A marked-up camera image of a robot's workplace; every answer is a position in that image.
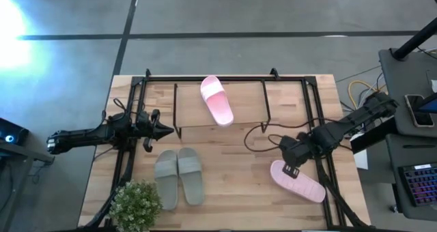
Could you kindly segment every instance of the wooden table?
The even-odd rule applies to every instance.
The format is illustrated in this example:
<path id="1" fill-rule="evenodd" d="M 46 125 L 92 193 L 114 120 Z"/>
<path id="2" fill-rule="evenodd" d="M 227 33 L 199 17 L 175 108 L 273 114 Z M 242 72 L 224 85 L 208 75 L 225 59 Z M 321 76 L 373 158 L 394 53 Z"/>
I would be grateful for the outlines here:
<path id="1" fill-rule="evenodd" d="M 127 102 L 132 76 L 115 76 L 107 113 L 120 112 L 113 98 Z M 333 75 L 317 75 L 320 99 L 324 116 L 339 119 L 343 116 Z M 147 83 L 145 93 L 146 111 L 157 108 L 160 120 L 172 126 L 174 82 Z M 307 121 L 302 87 L 298 82 L 266 82 L 270 104 L 271 123 L 295 126 Z M 317 115 L 310 90 L 313 115 Z M 325 228 L 322 204 L 312 203 L 287 192 L 274 183 L 270 176 L 270 164 L 281 159 L 279 150 L 253 153 L 243 145 L 243 138 L 250 128 L 258 124 L 238 124 L 228 128 L 205 126 L 184 129 L 182 139 L 176 133 L 154 142 L 153 152 L 146 153 L 142 141 L 137 146 L 133 179 L 154 180 L 153 166 L 159 153 L 166 149 L 178 150 L 182 147 L 196 149 L 201 157 L 205 202 L 198 207 L 189 206 L 184 197 L 182 183 L 179 185 L 179 202 L 172 212 L 162 212 L 155 229 L 184 230 L 291 230 Z M 284 129 L 268 126 L 265 134 L 258 129 L 248 138 L 252 148 L 271 147 L 268 134 L 288 134 L 296 136 L 309 127 Z M 108 146 L 97 147 L 96 154 Z M 109 196 L 116 151 L 99 157 L 91 168 L 79 225 L 86 224 L 100 209 Z M 352 152 L 338 148 L 333 153 L 340 192 L 358 216 L 370 223 L 369 215 L 356 170 Z M 317 178 L 314 161 L 309 160 L 300 171 Z M 330 207 L 335 224 L 338 224 L 333 198 Z"/>

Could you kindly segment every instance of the speaker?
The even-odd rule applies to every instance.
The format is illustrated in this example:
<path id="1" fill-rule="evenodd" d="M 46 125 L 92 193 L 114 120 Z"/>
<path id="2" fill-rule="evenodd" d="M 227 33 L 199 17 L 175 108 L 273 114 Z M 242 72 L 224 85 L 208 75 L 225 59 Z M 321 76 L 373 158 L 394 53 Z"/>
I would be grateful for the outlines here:
<path id="1" fill-rule="evenodd" d="M 29 130 L 6 119 L 0 118 L 0 139 L 8 143 L 23 146 L 26 141 Z"/>

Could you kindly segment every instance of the smartphone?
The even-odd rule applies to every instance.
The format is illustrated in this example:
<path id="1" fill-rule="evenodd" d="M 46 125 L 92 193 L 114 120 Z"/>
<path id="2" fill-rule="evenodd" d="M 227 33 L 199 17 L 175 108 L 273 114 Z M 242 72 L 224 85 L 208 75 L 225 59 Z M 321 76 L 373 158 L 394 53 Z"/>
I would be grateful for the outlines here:
<path id="1" fill-rule="evenodd" d="M 405 95 L 408 110 L 410 111 L 411 118 L 416 127 L 434 127 L 434 121 L 429 113 L 423 113 L 414 111 L 416 105 L 420 105 L 423 102 L 423 96 L 421 95 Z"/>

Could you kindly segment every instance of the gray slide sandal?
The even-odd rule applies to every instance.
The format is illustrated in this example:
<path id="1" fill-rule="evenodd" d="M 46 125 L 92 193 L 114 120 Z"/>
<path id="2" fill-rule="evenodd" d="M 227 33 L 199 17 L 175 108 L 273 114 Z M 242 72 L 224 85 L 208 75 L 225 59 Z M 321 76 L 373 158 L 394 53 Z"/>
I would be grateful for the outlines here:
<path id="1" fill-rule="evenodd" d="M 164 210 L 173 210 L 178 204 L 178 155 L 165 150 L 154 166 L 156 187 Z"/>
<path id="2" fill-rule="evenodd" d="M 201 205 L 203 193 L 202 165 L 196 151 L 183 148 L 178 153 L 179 176 L 184 185 L 185 199 L 190 205 Z"/>

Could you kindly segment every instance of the yellow cable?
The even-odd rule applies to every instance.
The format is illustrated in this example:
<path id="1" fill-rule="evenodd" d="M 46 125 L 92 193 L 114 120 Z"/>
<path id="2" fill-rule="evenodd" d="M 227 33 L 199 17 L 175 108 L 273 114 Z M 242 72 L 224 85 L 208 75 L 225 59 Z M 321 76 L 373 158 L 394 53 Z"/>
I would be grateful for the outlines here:
<path id="1" fill-rule="evenodd" d="M 348 86 L 348 95 L 349 95 L 349 99 L 350 99 L 350 101 L 352 102 L 352 104 L 354 105 L 355 109 L 358 109 L 358 107 L 357 107 L 357 105 L 356 105 L 356 102 L 355 102 L 354 98 L 352 97 L 352 93 L 351 93 L 351 91 L 350 91 L 350 89 L 352 88 L 352 85 L 353 85 L 353 84 L 356 84 L 356 83 L 360 83 L 360 84 L 362 84 L 362 85 L 365 85 L 367 88 L 372 89 L 373 91 L 376 91 L 376 89 L 372 88 L 371 85 L 369 85 L 368 83 L 366 83 L 366 82 L 364 82 L 364 81 L 352 81 L 352 82 L 349 83 L 349 86 Z"/>

